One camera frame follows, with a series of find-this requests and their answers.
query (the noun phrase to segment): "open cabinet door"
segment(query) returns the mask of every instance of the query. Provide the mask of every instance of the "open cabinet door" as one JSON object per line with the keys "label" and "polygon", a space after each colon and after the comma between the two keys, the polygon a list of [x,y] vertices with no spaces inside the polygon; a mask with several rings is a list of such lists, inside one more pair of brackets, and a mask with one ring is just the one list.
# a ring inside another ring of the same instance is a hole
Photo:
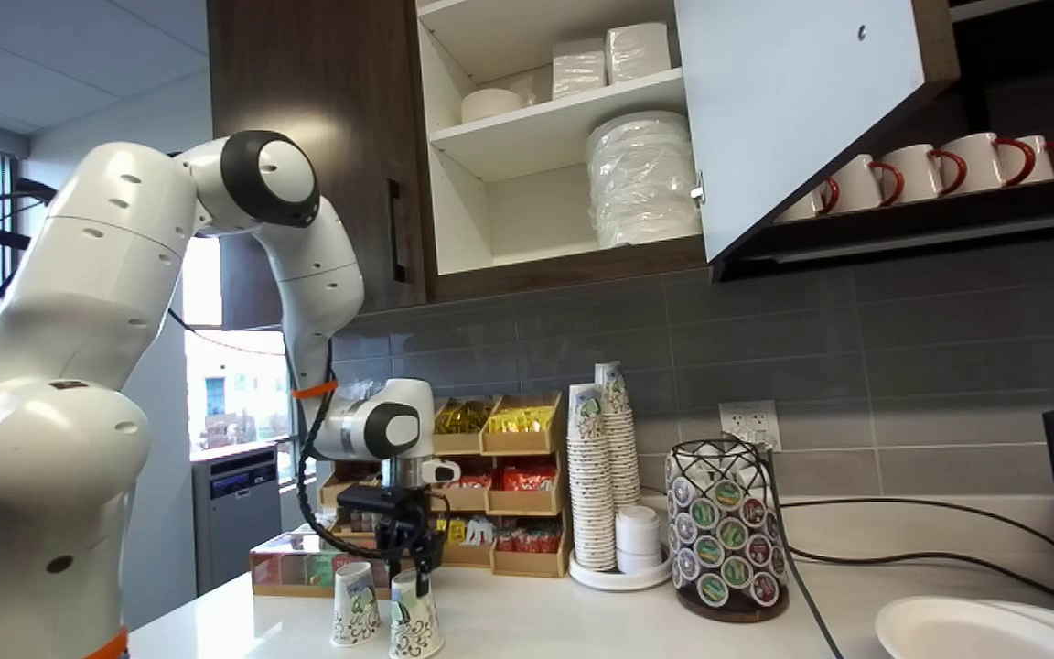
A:
{"label": "open cabinet door", "polygon": [[958,79],[948,0],[676,0],[706,259]]}

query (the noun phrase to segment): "stack of paper cups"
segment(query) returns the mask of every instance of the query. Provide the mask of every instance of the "stack of paper cups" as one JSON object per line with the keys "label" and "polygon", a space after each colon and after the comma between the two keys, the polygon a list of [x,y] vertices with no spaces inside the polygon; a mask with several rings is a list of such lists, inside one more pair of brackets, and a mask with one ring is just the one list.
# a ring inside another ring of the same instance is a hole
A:
{"label": "stack of paper cups", "polygon": [[601,418],[601,388],[572,385],[568,391],[568,481],[572,486],[572,539],[577,562],[588,570],[616,567],[616,508],[609,480],[607,438]]}
{"label": "stack of paper cups", "polygon": [[612,503],[616,509],[641,503],[641,470],[637,467],[637,432],[632,425],[632,406],[624,387],[621,363],[597,364],[597,384],[604,402],[604,437],[609,451],[612,476]]}

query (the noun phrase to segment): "cabinet handle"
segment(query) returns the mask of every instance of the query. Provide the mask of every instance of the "cabinet handle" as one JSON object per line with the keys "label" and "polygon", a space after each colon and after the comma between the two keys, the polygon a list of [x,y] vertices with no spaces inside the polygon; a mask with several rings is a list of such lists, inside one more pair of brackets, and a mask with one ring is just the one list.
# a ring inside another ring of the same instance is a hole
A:
{"label": "cabinet handle", "polygon": [[393,211],[393,205],[401,199],[401,185],[391,178],[385,180],[385,212],[389,213],[389,263],[392,264],[393,280],[407,283],[406,267],[401,266],[397,257],[397,213]]}

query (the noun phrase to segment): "cabinet door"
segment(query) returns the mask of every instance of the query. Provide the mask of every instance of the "cabinet door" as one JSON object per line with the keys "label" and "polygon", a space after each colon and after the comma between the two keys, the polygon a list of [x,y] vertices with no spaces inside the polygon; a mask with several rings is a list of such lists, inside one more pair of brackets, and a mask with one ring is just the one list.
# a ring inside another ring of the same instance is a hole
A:
{"label": "cabinet door", "polygon": [[[364,274],[364,311],[426,301],[411,0],[211,0],[214,135],[277,130],[315,167]],[[267,255],[222,238],[223,326],[279,322]]]}
{"label": "cabinet door", "polygon": [[719,263],[958,78],[946,0],[676,0]]}

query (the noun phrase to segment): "ceiling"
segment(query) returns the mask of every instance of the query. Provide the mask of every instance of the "ceiling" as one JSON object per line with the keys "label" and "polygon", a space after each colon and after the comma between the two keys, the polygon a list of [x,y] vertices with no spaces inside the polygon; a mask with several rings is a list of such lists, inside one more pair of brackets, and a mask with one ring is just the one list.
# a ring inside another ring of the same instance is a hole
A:
{"label": "ceiling", "polygon": [[204,0],[0,0],[0,129],[32,134],[204,70]]}

